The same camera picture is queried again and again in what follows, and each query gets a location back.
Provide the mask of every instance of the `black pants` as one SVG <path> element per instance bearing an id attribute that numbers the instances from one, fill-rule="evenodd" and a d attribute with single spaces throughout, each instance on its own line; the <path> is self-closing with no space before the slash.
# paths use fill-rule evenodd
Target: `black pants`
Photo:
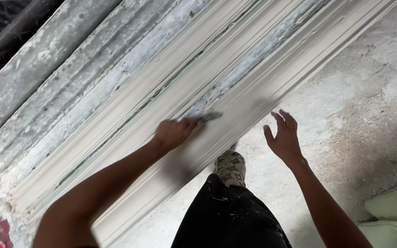
<path id="1" fill-rule="evenodd" d="M 268 247 L 291 245 L 271 211 L 245 187 L 211 174 L 180 224 L 172 248 Z"/>

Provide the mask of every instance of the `patterned shoe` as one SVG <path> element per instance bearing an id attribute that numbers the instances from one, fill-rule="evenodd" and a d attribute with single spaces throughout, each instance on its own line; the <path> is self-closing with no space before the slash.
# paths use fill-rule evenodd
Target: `patterned shoe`
<path id="1" fill-rule="evenodd" d="M 226 187 L 229 187 L 229 185 L 246 187 L 244 183 L 246 164 L 243 156 L 238 152 L 229 149 L 220 155 L 217 158 L 214 173 L 224 181 Z"/>

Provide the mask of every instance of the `hand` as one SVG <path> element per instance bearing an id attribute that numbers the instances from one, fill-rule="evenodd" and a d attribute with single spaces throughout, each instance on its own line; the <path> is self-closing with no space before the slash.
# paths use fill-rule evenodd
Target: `hand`
<path id="1" fill-rule="evenodd" d="M 268 125 L 263 126 L 267 145 L 291 170 L 294 169 L 295 165 L 301 165 L 301 162 L 307 164 L 301 154 L 300 144 L 296 136 L 298 124 L 295 119 L 283 110 L 280 110 L 280 114 L 284 119 L 277 113 L 272 112 L 271 114 L 277 120 L 278 132 L 274 138 L 270 127 Z"/>
<path id="2" fill-rule="evenodd" d="M 183 118 L 180 122 L 165 120 L 160 122 L 152 142 L 157 143 L 161 148 L 169 152 L 191 135 L 192 130 L 197 127 L 197 119 Z"/>

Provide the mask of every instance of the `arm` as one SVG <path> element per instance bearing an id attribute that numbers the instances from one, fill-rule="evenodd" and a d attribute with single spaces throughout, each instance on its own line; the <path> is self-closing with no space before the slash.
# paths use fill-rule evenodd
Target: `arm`
<path id="1" fill-rule="evenodd" d="M 196 126 L 195 119 L 163 121 L 149 143 L 76 185 L 46 211 L 33 247 L 97 247 L 91 233 L 94 221 L 146 169 L 181 145 Z"/>
<path id="2" fill-rule="evenodd" d="M 284 161 L 295 175 L 313 222 L 326 247 L 372 248 L 358 227 L 318 181 L 301 154 L 295 119 L 282 110 L 280 110 L 280 114 L 283 117 L 272 113 L 278 126 L 276 137 L 273 137 L 267 125 L 263 127 L 264 136 L 271 150 Z"/>

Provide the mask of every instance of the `dusty floor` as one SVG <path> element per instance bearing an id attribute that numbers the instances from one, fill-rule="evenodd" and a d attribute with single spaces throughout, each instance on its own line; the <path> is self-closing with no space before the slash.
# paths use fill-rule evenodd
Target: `dusty floor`
<path id="1" fill-rule="evenodd" d="M 299 123 L 303 154 L 354 221 L 363 200 L 397 186 L 397 6 L 280 108 Z M 291 172 L 266 146 L 265 117 L 240 139 L 247 187 L 275 214 L 293 247 L 323 247 Z M 134 228 L 116 247 L 170 247 L 210 169 Z"/>

